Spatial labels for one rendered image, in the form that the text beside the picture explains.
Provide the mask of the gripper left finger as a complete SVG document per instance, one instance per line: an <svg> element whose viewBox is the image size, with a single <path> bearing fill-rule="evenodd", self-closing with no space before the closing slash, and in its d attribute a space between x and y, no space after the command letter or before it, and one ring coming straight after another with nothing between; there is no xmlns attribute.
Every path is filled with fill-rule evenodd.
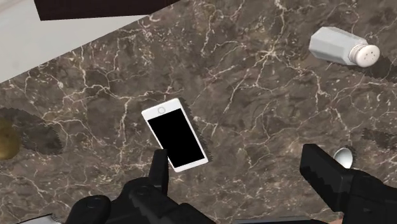
<svg viewBox="0 0 397 224"><path fill-rule="evenodd" d="M115 200L104 195L80 199L65 224L215 224L190 204L169 198L168 182L167 150L155 150L147 177L125 183Z"/></svg>

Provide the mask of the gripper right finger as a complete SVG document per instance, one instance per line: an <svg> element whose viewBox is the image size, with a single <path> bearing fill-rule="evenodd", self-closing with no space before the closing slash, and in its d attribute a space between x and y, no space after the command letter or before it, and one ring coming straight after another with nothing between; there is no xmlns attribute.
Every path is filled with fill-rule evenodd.
<svg viewBox="0 0 397 224"><path fill-rule="evenodd" d="M346 169L316 144L304 144L300 174L342 224L397 224L397 188L357 169Z"/></svg>

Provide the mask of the silver spoon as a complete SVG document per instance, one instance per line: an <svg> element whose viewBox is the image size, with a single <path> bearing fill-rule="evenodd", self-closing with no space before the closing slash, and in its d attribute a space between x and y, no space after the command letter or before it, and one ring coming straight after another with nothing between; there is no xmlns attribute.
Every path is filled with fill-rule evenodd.
<svg viewBox="0 0 397 224"><path fill-rule="evenodd" d="M354 163L353 152L347 147L339 148L333 158L346 169L350 169Z"/></svg>

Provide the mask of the white smartphone with black screen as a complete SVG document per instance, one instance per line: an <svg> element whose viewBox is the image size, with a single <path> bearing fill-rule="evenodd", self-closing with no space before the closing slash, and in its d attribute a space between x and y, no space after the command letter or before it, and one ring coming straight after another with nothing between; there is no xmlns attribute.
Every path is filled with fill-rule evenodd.
<svg viewBox="0 0 397 224"><path fill-rule="evenodd" d="M141 112L159 146L175 172L209 162L192 124L178 98L152 106Z"/></svg>

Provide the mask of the white flat object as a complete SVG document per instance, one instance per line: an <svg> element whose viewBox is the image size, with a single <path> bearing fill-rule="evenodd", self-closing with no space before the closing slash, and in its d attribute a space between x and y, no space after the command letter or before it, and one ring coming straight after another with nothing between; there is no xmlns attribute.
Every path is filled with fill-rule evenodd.
<svg viewBox="0 0 397 224"><path fill-rule="evenodd" d="M46 214L43 216L38 216L31 218L29 220L21 221L18 224L62 224L57 217L53 214Z"/></svg>

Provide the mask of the white salt shaker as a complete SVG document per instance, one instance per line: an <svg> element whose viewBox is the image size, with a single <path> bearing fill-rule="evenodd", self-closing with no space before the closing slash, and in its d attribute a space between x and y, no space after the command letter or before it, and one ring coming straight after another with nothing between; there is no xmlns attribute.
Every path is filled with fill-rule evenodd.
<svg viewBox="0 0 397 224"><path fill-rule="evenodd" d="M311 37L309 51L315 58L347 66L370 67L380 49L366 39L337 27L321 27Z"/></svg>

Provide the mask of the brown round potato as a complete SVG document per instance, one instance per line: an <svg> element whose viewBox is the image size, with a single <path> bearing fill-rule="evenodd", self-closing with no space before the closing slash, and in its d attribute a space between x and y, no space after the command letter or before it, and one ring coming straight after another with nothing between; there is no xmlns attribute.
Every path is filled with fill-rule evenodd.
<svg viewBox="0 0 397 224"><path fill-rule="evenodd" d="M20 146L20 136L13 128L12 123L0 117L0 160L9 160L15 157L20 151Z"/></svg>

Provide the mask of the dark robot stand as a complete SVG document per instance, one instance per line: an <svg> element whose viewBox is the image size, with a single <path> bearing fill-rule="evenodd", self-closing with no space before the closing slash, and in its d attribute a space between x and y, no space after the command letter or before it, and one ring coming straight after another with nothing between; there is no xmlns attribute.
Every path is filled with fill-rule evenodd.
<svg viewBox="0 0 397 224"><path fill-rule="evenodd" d="M149 15L179 0L34 0L40 20Z"/></svg>

